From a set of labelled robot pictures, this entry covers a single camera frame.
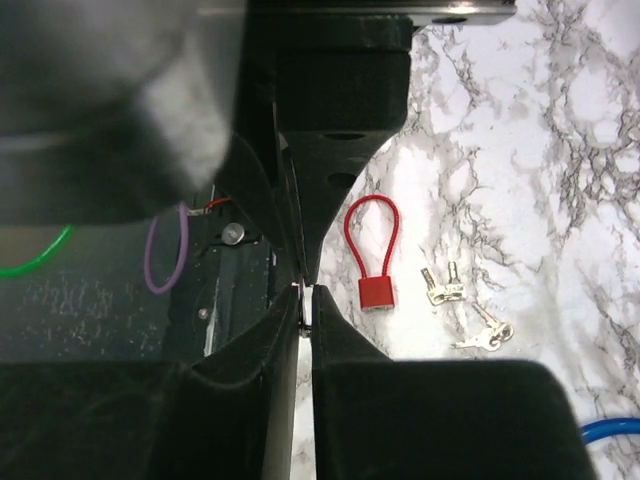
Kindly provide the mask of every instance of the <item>set of keys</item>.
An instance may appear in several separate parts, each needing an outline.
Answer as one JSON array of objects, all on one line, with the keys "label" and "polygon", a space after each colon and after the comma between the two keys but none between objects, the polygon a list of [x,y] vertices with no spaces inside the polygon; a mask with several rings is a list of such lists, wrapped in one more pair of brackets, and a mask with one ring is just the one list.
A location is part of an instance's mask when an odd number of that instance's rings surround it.
[{"label": "set of keys", "polygon": [[[429,267],[421,270],[422,276],[429,288],[429,290],[427,290],[427,297],[434,307],[442,305],[445,302],[456,302],[466,298],[464,285],[458,278],[458,267],[456,263],[449,262],[448,270],[449,282],[446,285],[438,284],[436,277]],[[475,347],[483,348],[488,352],[495,352],[504,342],[511,340],[514,330],[510,323],[498,320],[477,303],[473,304],[473,308],[486,323],[486,328],[474,337],[452,344],[451,348]]]}]

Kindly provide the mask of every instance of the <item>blue cable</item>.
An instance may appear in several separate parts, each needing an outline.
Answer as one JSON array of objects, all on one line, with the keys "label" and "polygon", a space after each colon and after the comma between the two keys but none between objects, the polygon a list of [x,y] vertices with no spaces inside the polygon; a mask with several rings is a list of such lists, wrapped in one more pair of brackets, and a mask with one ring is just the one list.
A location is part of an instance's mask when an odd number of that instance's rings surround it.
[{"label": "blue cable", "polygon": [[582,438],[585,443],[615,435],[640,435],[640,418],[607,418],[582,427]]}]

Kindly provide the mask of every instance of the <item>marble surface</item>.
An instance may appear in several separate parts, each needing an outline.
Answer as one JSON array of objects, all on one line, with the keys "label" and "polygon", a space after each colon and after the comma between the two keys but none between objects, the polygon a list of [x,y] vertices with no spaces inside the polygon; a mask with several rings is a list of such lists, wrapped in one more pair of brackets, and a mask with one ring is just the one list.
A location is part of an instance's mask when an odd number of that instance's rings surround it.
[{"label": "marble surface", "polygon": [[[640,416],[640,2],[522,0],[495,27],[416,35],[409,118],[345,202],[391,197],[397,306],[363,313],[341,233],[320,282],[395,359],[527,358],[549,367],[580,423]],[[363,207],[355,240],[372,272],[392,221]],[[459,264],[470,301],[510,321],[494,353],[452,350],[483,324],[470,302],[434,309],[420,269]],[[315,477],[310,351],[301,346],[291,478]],[[603,479],[640,478],[640,439],[590,448]]]}]

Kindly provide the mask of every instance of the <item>green cable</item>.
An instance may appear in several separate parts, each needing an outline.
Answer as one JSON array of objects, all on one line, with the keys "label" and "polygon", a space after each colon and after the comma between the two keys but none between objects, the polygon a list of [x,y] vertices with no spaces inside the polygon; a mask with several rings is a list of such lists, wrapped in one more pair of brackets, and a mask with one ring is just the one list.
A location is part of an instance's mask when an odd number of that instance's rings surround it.
[{"label": "green cable", "polygon": [[4,268],[0,269],[0,278],[9,278],[9,277],[19,277],[20,275],[24,275],[25,273],[29,273],[31,270],[34,270],[49,260],[54,253],[56,253],[62,245],[66,243],[71,234],[73,233],[73,226],[67,225],[58,234],[58,237],[45,248],[38,255],[33,257],[26,263],[22,265],[18,265],[17,267],[12,268]]}]

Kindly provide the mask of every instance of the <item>hole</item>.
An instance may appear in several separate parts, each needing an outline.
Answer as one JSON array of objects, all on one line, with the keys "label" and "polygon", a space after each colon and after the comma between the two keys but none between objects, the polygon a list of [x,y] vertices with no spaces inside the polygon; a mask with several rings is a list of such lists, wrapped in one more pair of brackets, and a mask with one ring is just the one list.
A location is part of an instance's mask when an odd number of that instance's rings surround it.
[{"label": "hole", "polygon": [[358,140],[360,138],[364,138],[366,135],[364,133],[327,133],[324,138],[328,138],[329,140]]},{"label": "hole", "polygon": [[337,172],[327,177],[327,182],[333,188],[351,188],[356,181],[356,176],[352,173]]},{"label": "hole", "polygon": [[434,18],[433,22],[436,25],[455,25],[456,23],[464,23],[469,20],[467,17],[440,17]]}]

